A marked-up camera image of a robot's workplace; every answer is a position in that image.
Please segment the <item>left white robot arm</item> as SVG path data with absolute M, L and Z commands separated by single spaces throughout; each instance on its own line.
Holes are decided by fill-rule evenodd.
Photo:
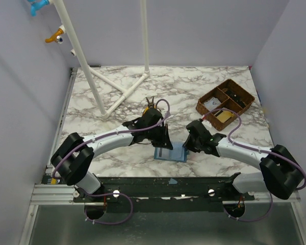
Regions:
M 172 150 L 165 118 L 157 109 L 150 108 L 141 117 L 124 122 L 103 134 L 80 136 L 70 134 L 51 157 L 55 167 L 52 177 L 61 177 L 66 185 L 82 189 L 89 200 L 102 198 L 103 189 L 98 177 L 89 171 L 92 160 L 116 148 L 141 143 L 147 139 L 156 148 Z

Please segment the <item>blue card holder wallet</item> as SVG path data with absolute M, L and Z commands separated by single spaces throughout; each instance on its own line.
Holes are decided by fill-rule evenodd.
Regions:
M 155 148 L 154 159 L 164 160 L 164 161 L 173 161 L 173 162 L 187 162 L 187 155 L 189 151 L 185 147 L 183 147 L 183 143 L 173 142 L 172 146 L 173 146 L 173 149 L 169 150 L 169 157 L 166 159 L 158 158 L 157 157 L 158 148 Z

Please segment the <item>gold striped credit card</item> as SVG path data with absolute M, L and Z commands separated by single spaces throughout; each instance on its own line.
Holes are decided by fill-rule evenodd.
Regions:
M 214 115 L 216 118 L 219 118 L 219 119 L 229 117 L 228 111 L 224 109 L 217 111 Z

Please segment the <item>gold VIP credit card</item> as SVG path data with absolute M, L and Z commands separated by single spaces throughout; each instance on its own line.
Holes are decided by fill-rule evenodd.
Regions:
M 225 123 L 228 121 L 230 118 L 232 118 L 234 114 L 230 111 L 227 110 L 222 110 L 220 114 L 217 116 L 218 120 L 222 123 Z

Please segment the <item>white striped credit card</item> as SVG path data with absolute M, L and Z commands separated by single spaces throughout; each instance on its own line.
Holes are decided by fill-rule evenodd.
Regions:
M 158 148 L 157 150 L 157 157 L 166 159 L 169 157 L 169 150 L 164 148 Z

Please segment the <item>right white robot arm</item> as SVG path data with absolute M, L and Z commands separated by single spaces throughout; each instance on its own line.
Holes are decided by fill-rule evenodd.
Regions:
M 235 142 L 226 135 L 212 135 L 202 123 L 194 120 L 186 126 L 189 133 L 184 147 L 192 152 L 234 159 L 258 170 L 256 173 L 236 173 L 225 186 L 225 196 L 236 200 L 247 192 L 270 192 L 275 197 L 287 200 L 304 180 L 301 167 L 282 145 L 259 148 Z

